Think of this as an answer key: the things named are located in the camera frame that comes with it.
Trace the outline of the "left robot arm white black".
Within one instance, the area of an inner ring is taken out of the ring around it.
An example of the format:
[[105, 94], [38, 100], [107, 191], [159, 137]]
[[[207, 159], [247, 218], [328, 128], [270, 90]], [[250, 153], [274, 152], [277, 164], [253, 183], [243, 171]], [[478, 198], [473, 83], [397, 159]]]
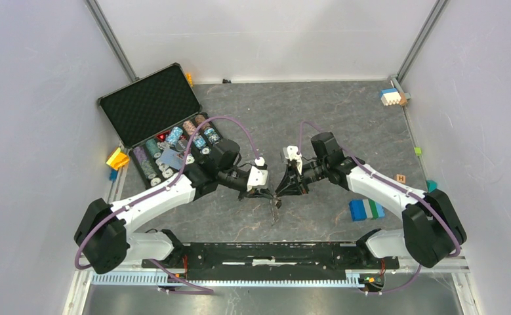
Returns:
[[220, 140], [208, 154], [196, 154], [194, 162], [185, 165], [182, 174], [131, 198], [107, 203], [102, 198], [92, 201], [74, 235], [78, 245], [75, 267], [92, 268], [105, 274], [125, 261], [155, 259], [167, 267], [178, 266], [183, 250], [169, 233], [139, 233], [137, 230], [165, 212], [191, 203], [224, 186], [244, 198], [274, 200], [268, 188], [268, 170], [263, 157], [258, 157], [248, 171], [236, 164], [239, 145], [229, 139]]

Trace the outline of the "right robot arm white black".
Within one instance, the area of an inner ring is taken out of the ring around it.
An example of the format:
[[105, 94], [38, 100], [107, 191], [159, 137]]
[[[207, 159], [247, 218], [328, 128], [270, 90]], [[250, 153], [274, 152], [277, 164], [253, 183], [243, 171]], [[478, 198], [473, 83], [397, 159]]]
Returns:
[[444, 191], [426, 192], [385, 177], [362, 159], [347, 156], [331, 132], [313, 136], [311, 144], [315, 157], [307, 162], [298, 147], [283, 149], [286, 172], [276, 196], [301, 196], [310, 184], [327, 179], [377, 202], [402, 222], [400, 229], [374, 230], [358, 240], [356, 260], [361, 266], [372, 268], [385, 257], [411, 257], [432, 268], [460, 253], [467, 235]]

